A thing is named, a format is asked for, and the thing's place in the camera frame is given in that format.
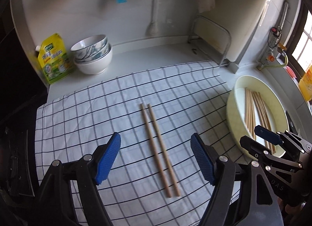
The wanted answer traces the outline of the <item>person's right hand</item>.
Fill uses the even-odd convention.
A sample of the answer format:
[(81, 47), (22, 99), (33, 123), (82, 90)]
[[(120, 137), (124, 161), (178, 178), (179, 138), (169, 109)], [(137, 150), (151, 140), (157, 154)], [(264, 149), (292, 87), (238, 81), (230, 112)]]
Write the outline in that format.
[(278, 200), (278, 205), (280, 207), (280, 211), (282, 214), (284, 225), (291, 225), (291, 223), (295, 221), (295, 219), (299, 216), (301, 210), (304, 208), (306, 204), (305, 202), (303, 202), (300, 205), (291, 207), (289, 204), (283, 201), (280, 197), (278, 197), (277, 200)]

